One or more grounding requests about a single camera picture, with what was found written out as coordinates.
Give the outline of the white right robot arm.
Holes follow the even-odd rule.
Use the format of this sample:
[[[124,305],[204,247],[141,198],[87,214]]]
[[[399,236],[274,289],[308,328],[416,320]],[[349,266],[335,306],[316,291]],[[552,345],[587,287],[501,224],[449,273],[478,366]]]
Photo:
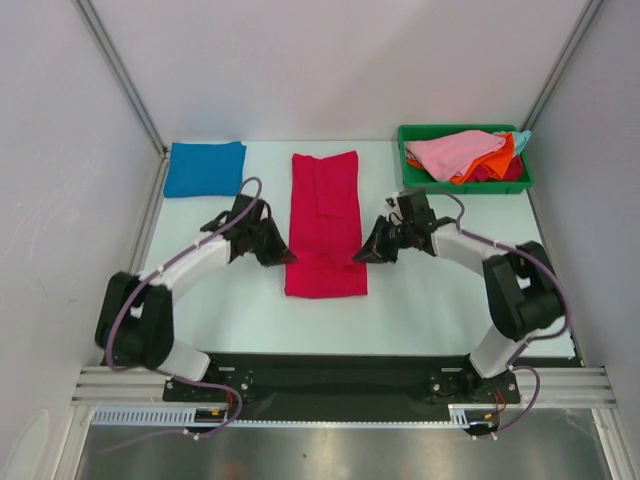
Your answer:
[[[401,250],[414,249],[452,261],[484,280],[492,326],[466,356],[461,376],[463,393],[484,401],[496,391],[497,377],[528,346],[564,335],[570,306],[541,244],[512,245],[472,232],[461,224],[464,204],[455,202],[456,217],[439,217],[424,188],[394,194],[386,199],[390,213],[378,216],[353,260],[394,263]]]

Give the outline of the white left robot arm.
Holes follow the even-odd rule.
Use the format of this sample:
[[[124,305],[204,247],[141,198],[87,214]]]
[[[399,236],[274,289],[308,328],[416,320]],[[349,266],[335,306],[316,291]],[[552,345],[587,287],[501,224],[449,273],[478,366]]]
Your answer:
[[[211,357],[176,338],[174,306],[195,285],[252,254],[264,267],[296,261],[263,199],[238,194],[231,209],[200,228],[194,241],[154,270],[118,272],[106,288],[95,332],[113,369],[144,367],[186,380],[197,398],[214,397],[220,374]]]

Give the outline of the magenta t shirt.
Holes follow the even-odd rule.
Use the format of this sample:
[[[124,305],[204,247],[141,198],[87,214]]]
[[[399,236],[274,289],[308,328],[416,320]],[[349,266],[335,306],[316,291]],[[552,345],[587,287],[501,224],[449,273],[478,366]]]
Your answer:
[[[292,157],[289,248],[284,292],[307,299],[368,294],[367,267],[353,260],[362,246],[359,157]]]

